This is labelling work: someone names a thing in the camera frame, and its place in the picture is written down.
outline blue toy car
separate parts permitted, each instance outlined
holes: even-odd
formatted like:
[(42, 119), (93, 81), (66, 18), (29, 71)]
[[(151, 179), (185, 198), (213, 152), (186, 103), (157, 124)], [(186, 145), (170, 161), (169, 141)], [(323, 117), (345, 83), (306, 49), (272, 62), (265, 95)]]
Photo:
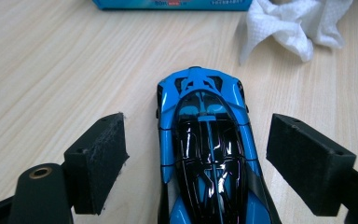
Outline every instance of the blue toy car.
[(157, 88), (158, 223), (281, 223), (264, 182), (241, 82), (190, 67)]

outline crumpled paper towel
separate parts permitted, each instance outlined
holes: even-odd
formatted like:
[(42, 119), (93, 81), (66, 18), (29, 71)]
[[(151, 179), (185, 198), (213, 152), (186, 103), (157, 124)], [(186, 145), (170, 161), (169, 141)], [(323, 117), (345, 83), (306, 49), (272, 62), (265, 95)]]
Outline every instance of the crumpled paper towel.
[(285, 48), (301, 57), (312, 59), (313, 46), (342, 48), (344, 40), (337, 22), (345, 14), (352, 0), (295, 0), (274, 5), (269, 0), (253, 0), (247, 13), (248, 39), (242, 48), (243, 63), (252, 49), (273, 35)]

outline white tissue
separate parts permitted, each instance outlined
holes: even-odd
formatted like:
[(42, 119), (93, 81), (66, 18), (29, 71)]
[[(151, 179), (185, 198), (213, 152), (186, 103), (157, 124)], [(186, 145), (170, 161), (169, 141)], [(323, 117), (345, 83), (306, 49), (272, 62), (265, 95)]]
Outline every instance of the white tissue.
[(270, 35), (300, 56), (303, 62), (312, 59), (311, 40), (330, 48), (342, 48), (344, 40), (337, 22), (351, 3), (352, 0), (297, 0), (277, 6), (269, 0), (253, 0), (247, 13), (248, 39), (242, 48), (240, 62), (243, 63), (253, 48)]

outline blue box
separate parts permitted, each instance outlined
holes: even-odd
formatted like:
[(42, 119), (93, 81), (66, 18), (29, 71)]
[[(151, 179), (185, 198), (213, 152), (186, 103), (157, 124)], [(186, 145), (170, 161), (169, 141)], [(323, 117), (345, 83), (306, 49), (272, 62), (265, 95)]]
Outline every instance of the blue box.
[(247, 11), (252, 0), (93, 0), (100, 9)]

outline model sports car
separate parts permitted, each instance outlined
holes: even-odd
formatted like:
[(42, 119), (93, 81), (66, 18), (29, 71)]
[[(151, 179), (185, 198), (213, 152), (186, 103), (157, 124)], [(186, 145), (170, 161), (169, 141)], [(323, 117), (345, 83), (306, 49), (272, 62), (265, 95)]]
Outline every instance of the model sports car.
[(158, 223), (280, 223), (241, 82), (190, 67), (158, 84)]

